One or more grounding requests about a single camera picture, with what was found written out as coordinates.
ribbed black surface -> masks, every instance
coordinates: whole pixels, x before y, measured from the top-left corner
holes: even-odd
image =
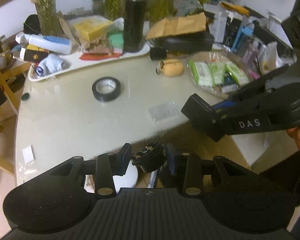
[[[97,201],[80,223],[62,232],[30,234],[12,230],[4,240],[292,240],[281,229],[251,235],[215,221],[201,200],[181,196],[176,189],[122,189],[112,199]]]

black tape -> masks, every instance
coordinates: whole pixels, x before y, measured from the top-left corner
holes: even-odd
[[[116,99],[121,92],[119,80],[113,77],[103,77],[95,81],[92,85],[92,93],[96,100],[108,102]]]

black tumbler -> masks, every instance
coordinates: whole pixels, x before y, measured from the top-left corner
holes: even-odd
[[[123,29],[123,51],[138,52],[143,47],[142,32],[147,0],[126,0]]]

white plastic bottle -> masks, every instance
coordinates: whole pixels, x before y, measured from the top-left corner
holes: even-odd
[[[42,49],[47,49],[61,54],[70,54],[72,49],[71,40],[53,37],[25,34],[20,32],[16,35],[16,42],[19,44],[29,43]]]

das logo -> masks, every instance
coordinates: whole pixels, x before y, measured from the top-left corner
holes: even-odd
[[[250,122],[247,120],[247,122],[239,122],[239,125],[241,128],[249,128],[249,127],[255,127],[255,126],[260,126],[259,119],[255,119],[254,122]]]

